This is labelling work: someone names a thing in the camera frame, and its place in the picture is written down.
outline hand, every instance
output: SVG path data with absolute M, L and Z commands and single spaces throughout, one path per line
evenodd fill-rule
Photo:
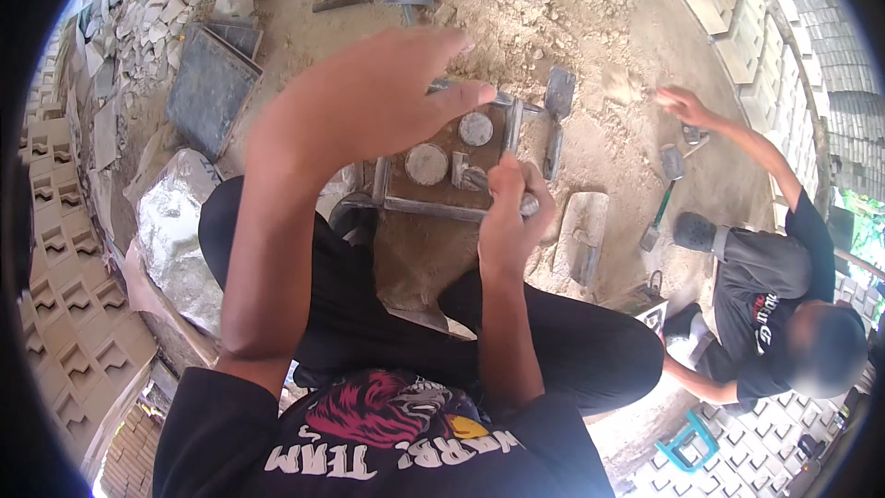
M 540 209 L 523 220 L 519 201 L 525 191 L 535 195 Z M 489 192 L 494 202 L 480 225 L 477 247 L 481 277 L 518 278 L 522 282 L 525 262 L 553 220 L 556 203 L 537 167 L 518 161 L 509 152 L 489 171 Z
M 496 94 L 479 81 L 426 94 L 448 61 L 472 46 L 461 30 L 387 29 L 316 63 L 295 77 L 256 122 L 249 135 L 247 172 L 270 179 L 293 175 L 286 183 L 300 184 L 310 175 L 322 184 L 351 162 L 426 140 Z
M 682 87 L 658 87 L 654 100 L 667 114 L 673 114 L 688 125 L 709 128 L 715 116 L 692 91 Z

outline cement bag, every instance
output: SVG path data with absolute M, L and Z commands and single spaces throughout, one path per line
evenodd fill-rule
M 175 309 L 220 338 L 221 288 L 196 236 L 200 209 L 221 182 L 196 150 L 180 150 L 138 201 L 144 268 Z

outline hammer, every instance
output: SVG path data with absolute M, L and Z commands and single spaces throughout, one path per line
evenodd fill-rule
M 451 153 L 451 183 L 459 189 L 468 191 L 489 191 L 489 176 L 481 168 L 471 166 L 467 154 L 463 152 Z M 531 217 L 538 213 L 541 206 L 533 194 L 523 193 L 519 202 L 519 214 L 523 217 Z

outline wooden stick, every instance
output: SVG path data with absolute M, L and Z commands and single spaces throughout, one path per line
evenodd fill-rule
M 838 247 L 836 247 L 833 252 L 837 258 L 842 258 L 843 260 L 848 260 L 851 263 L 853 263 L 854 265 L 856 265 L 858 268 L 860 268 L 862 270 L 867 270 L 870 273 L 872 273 L 873 275 L 875 275 L 876 277 L 878 277 L 879 279 L 885 281 L 885 271 L 880 270 L 876 266 L 869 263 L 867 260 L 861 260 L 856 255 L 850 254 L 843 249 L 839 249 Z

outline stool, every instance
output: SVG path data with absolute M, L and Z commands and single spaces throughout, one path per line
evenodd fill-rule
M 698 417 L 693 411 L 689 410 L 685 416 L 689 420 L 689 426 L 682 429 L 682 431 L 667 444 L 660 440 L 655 442 L 655 447 L 680 470 L 683 470 L 686 473 L 694 473 L 701 469 L 705 463 L 709 462 L 710 459 L 719 452 L 719 444 L 716 443 L 714 436 L 710 434 L 710 431 L 707 429 L 707 426 L 703 424 L 700 417 Z M 682 454 L 681 448 L 688 445 L 694 437 L 701 438 L 707 447 L 707 453 L 697 462 L 691 463 Z

